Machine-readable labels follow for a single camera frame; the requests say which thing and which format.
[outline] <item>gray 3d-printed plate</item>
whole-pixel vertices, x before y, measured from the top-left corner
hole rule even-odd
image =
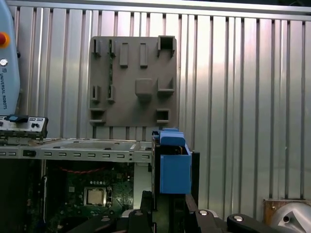
[[[177,126],[176,39],[94,37],[90,44],[90,122]]]

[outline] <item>metal wall panel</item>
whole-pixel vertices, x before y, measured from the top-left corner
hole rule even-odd
[[[201,153],[200,207],[261,219],[263,199],[311,198],[311,9],[9,4],[20,110],[48,117],[50,137],[150,140],[152,128],[88,123],[89,40],[174,35],[179,128]]]

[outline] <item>red cable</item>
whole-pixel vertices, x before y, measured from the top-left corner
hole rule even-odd
[[[58,166],[58,168],[62,171],[68,172],[68,173],[74,173],[74,174],[89,174],[89,173],[93,173],[93,172],[97,172],[97,171],[101,171],[104,169],[104,167],[102,168],[98,168],[98,169],[94,169],[94,170],[89,170],[89,171],[73,171],[73,170],[68,170],[65,168],[62,168],[60,166]]]

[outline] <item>silver screw head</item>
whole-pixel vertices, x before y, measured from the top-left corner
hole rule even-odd
[[[2,67],[6,66],[7,64],[8,64],[8,60],[6,60],[6,59],[1,59],[1,60],[0,60],[0,65],[1,65]]]
[[[142,216],[142,212],[137,211],[137,212],[135,213],[135,215],[136,215],[136,216]]]
[[[107,221],[110,221],[110,218],[108,218],[108,217],[103,217],[102,218],[102,222],[107,222]]]
[[[234,216],[233,217],[237,222],[242,222],[243,218],[241,216]]]
[[[200,210],[200,215],[203,215],[203,216],[206,216],[207,215],[207,211],[205,211],[205,210]]]

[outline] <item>gray mounting plate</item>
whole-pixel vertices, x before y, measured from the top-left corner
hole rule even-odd
[[[151,163],[151,147],[151,142],[56,138],[43,145],[0,146],[0,159]]]
[[[94,37],[90,42],[90,122],[177,126],[176,39]]]

